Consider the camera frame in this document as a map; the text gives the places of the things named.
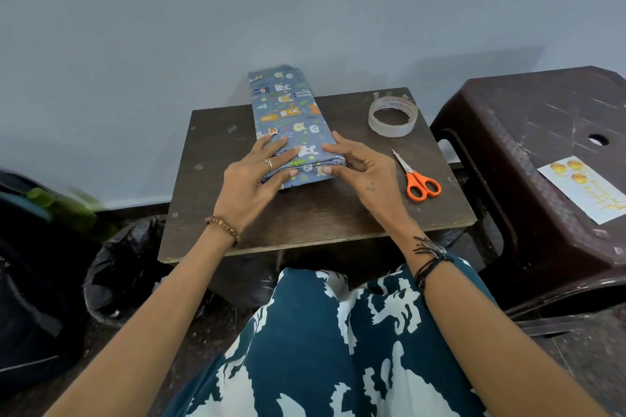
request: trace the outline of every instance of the orange scissors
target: orange scissors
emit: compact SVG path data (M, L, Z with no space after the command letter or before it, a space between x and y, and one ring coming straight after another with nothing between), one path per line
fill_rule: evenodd
M424 201L427 196L439 196L439 193L441 193L441 185L436 180L420 175L415 170L413 170L404 160L402 160L402 157L400 157L400 155L398 155L396 151L391 152L393 152L395 158L398 160L398 162L400 162L400 165L402 165L402 168L404 168L404 171L406 172L406 178L407 180L409 180L409 184L406 187L406 194L409 195L409 198L411 198L413 201ZM434 187L434 190L430 189L427 186L427 184L429 183ZM411 188L415 188L420 193L422 193L421 196L417 197L413 193L411 193Z

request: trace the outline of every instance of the small wooden table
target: small wooden table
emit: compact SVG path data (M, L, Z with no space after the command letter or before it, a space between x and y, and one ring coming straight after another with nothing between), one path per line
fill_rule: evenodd
M381 97L406 95L412 99L407 88L379 93ZM390 157L394 149L417 171L441 184L438 197L415 203L404 192L406 175L396 162L404 205L424 231L473 224L476 217L421 113L407 136L382 137L367 124L373 101L373 91L316 98L330 128ZM387 123L406 121L406 116L395 110L379 111L377 117ZM192 112L159 252L161 262L179 262L191 249L205 228L205 218L213 212L224 169L250 151L255 133L250 105ZM352 188L340 179L330 179L278 192L244 232L241 245L226 255L381 236L387 233L363 207Z

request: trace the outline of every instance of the gift box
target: gift box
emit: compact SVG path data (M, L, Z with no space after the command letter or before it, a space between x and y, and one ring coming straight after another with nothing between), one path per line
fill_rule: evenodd
M282 65L249 73L248 77L257 138L285 136L287 144L277 155L300 147L298 156L280 168L298 170L298 175L287 180L284 188L332 178L322 168L341 165L345 160L341 155L322 150L323 144L336 142L301 71Z

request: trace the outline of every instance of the person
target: person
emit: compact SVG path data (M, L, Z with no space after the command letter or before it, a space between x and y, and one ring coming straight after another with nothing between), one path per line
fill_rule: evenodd
M164 415L606 416L498 309L469 264L420 230L403 207L395 161L333 137L337 144L323 148L348 167L325 173L354 188L406 264L353 290L334 272L285 269L270 302ZM287 139L269 141L226 169L213 211L222 224L209 222L47 417L148 413L233 236L295 174L281 170L261 183L298 150L274 155Z

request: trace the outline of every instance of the tape roll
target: tape roll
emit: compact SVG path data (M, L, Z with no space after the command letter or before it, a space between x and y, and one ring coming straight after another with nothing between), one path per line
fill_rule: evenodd
M409 117L409 122L401 125L391 125L379 121L374 117L374 112L380 109L397 109L405 113ZM367 123L370 128L384 137L403 137L415 127L415 121L418 120L418 107L407 98L385 96L376 99L369 107L369 117Z

